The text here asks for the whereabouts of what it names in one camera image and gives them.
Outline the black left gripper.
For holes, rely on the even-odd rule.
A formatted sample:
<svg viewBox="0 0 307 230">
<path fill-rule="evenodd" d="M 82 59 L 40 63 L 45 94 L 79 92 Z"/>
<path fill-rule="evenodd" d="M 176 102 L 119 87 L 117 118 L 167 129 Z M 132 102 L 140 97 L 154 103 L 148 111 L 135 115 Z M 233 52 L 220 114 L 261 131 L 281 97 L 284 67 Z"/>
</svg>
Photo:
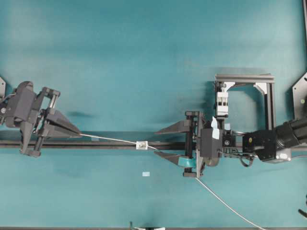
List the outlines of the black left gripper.
<svg viewBox="0 0 307 230">
<path fill-rule="evenodd" d="M 42 110 L 43 99 L 50 99 L 47 110 Z M 19 128 L 21 132 L 20 153 L 32 157 L 41 155 L 40 149 L 44 138 L 79 138 L 81 131 L 72 124 L 60 111 L 54 109 L 60 92 L 48 87 L 36 94 L 33 83 L 24 81 L 12 93 L 4 97 L 4 123 L 9 128 Z M 28 147 L 31 136 L 44 117 L 38 131 L 35 147 Z"/>
</svg>

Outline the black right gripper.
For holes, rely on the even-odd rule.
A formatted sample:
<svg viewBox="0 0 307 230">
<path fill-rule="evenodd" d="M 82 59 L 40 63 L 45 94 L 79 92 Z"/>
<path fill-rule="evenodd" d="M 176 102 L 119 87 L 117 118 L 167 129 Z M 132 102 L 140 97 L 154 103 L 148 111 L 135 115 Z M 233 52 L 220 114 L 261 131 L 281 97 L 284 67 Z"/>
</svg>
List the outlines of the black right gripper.
<svg viewBox="0 0 307 230">
<path fill-rule="evenodd" d="M 203 170 L 206 166 L 215 167 L 219 163 L 221 151 L 223 150 L 223 131 L 220 130 L 220 139 L 212 138 L 211 120 L 206 121 L 203 112 L 186 111 L 187 120 L 181 120 L 166 128 L 163 128 L 155 134 L 184 133 L 186 135 L 186 155 L 165 153 L 155 151 L 154 153 L 161 158 L 180 167 L 186 167 L 183 172 L 184 177 L 200 178 L 203 176 Z M 195 143 L 196 159 L 192 157 L 192 144 Z"/>
</svg>

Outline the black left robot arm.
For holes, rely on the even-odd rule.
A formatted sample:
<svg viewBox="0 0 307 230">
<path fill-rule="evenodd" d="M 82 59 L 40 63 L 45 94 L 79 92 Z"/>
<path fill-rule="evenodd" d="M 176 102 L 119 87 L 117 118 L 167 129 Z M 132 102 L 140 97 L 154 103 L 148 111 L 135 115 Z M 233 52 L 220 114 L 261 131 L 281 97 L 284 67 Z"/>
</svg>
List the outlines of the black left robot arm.
<svg viewBox="0 0 307 230">
<path fill-rule="evenodd" d="M 55 109 L 60 92 L 47 87 L 36 94 L 31 81 L 24 81 L 0 101 L 0 123 L 21 132 L 20 153 L 41 155 L 47 138 L 79 138 L 81 131 Z"/>
</svg>

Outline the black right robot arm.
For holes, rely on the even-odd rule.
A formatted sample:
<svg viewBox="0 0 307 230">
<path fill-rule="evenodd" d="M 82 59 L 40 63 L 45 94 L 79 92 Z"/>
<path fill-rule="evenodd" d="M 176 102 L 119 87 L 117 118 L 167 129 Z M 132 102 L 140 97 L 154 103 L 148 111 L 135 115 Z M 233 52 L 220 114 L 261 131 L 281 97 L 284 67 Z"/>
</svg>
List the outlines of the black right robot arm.
<svg viewBox="0 0 307 230">
<path fill-rule="evenodd" d="M 291 160 L 291 148 L 307 142 L 307 118 L 290 120 L 273 129 L 254 132 L 226 130 L 216 117 L 187 111 L 186 119 L 158 131 L 158 134 L 185 133 L 185 154 L 155 151 L 156 155 L 183 167 L 185 177 L 200 178 L 205 167 L 215 167 L 223 156 L 239 158 L 249 167 L 254 158 L 279 163 Z"/>
</svg>

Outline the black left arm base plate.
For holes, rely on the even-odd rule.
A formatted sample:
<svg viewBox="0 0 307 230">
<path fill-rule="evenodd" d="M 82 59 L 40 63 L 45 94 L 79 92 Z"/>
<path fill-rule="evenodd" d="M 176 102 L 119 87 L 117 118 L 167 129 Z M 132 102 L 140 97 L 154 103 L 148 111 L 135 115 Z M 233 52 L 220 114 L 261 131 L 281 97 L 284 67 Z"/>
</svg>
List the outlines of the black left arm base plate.
<svg viewBox="0 0 307 230">
<path fill-rule="evenodd" d="M 5 91 L 6 91 L 6 82 L 2 77 L 0 77 L 0 98 L 5 97 Z"/>
</svg>

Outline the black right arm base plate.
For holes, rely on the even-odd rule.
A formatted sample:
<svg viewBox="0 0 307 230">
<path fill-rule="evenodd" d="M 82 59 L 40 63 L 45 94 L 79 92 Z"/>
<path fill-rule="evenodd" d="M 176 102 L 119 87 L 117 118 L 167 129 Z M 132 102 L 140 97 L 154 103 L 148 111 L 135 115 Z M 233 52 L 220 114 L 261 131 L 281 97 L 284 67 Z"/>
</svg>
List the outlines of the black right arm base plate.
<svg viewBox="0 0 307 230">
<path fill-rule="evenodd" d="M 294 118 L 301 119 L 307 116 L 307 73 L 292 86 Z"/>
</svg>

